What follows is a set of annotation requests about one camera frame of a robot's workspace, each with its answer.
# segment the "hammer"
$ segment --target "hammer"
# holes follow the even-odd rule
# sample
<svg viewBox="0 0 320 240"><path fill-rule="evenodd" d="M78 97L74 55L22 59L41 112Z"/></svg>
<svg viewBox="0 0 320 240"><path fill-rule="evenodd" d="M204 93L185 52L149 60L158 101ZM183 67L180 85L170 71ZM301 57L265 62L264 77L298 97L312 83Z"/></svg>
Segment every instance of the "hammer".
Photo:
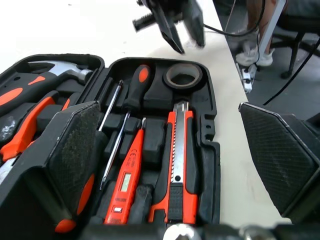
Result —
<svg viewBox="0 0 320 240"><path fill-rule="evenodd" d="M0 117L23 103L35 103L54 90L68 77L75 77L82 84L87 83L92 70L79 69L67 61L32 61L30 65L53 65L41 74L17 72L0 90Z"/></svg>
<svg viewBox="0 0 320 240"><path fill-rule="evenodd" d="M68 61L30 61L29 64L35 66L46 66L48 64L53 65L53 67L49 70L50 73L53 73L56 76L68 75L75 77L82 85L86 85L93 72L89 69L81 70L77 67L77 64Z"/></svg>

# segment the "tape roll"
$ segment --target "tape roll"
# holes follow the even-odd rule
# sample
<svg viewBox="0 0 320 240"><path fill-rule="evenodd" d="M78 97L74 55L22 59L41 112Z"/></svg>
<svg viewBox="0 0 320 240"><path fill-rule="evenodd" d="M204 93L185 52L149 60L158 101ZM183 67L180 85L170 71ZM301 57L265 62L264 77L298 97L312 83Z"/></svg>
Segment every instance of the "tape roll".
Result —
<svg viewBox="0 0 320 240"><path fill-rule="evenodd" d="M173 81L179 75L188 75L193 78L188 83L177 83ZM199 66L192 63L178 63L168 68L168 70L163 75L164 83L175 90L191 90L201 81L203 73Z"/></svg>

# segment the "table surface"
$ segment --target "table surface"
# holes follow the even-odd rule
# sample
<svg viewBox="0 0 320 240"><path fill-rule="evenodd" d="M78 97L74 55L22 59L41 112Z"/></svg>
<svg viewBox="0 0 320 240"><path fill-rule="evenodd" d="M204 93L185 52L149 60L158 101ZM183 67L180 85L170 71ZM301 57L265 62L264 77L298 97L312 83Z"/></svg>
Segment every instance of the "table surface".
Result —
<svg viewBox="0 0 320 240"><path fill-rule="evenodd" d="M221 29L212 0L198 0L204 22ZM211 74L217 116L214 141L221 146L220 222L273 226L288 222L274 207L253 164L241 116L247 101L227 41L206 31L206 47L190 44L177 26L185 55L174 52L156 25L136 33L132 20L149 11L135 0L10 0L0 3L0 73L34 54L93 54L109 66L124 57L170 58L199 62Z"/></svg>

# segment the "orange utility knife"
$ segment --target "orange utility knife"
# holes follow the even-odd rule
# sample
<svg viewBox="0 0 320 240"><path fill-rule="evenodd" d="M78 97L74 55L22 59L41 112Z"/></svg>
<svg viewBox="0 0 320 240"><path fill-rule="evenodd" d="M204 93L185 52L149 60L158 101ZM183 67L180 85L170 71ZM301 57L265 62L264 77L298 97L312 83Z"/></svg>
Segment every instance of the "orange utility knife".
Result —
<svg viewBox="0 0 320 240"><path fill-rule="evenodd" d="M122 163L104 224L126 224L128 221L141 172L145 120Z"/></svg>
<svg viewBox="0 0 320 240"><path fill-rule="evenodd" d="M181 101L169 113L162 166L149 222L195 224L199 171L194 149L193 112Z"/></svg>

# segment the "chair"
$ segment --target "chair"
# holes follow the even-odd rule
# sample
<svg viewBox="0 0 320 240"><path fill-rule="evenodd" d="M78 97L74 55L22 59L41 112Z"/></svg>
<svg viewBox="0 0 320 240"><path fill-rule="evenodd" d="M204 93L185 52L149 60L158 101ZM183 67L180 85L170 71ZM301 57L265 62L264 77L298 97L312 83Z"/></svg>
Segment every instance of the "chair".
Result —
<svg viewBox="0 0 320 240"><path fill-rule="evenodd" d="M293 73L298 50L303 49L308 53L312 51L313 46L303 42L303 37L307 33L320 35L320 18L304 18L282 14L277 22L277 26L283 30L297 32L295 38L281 34L273 34L273 38L281 39L282 41L273 42L271 48L289 47L292 49L289 70L281 74L282 79L287 79ZM313 54L320 57L320 50L316 50Z"/></svg>

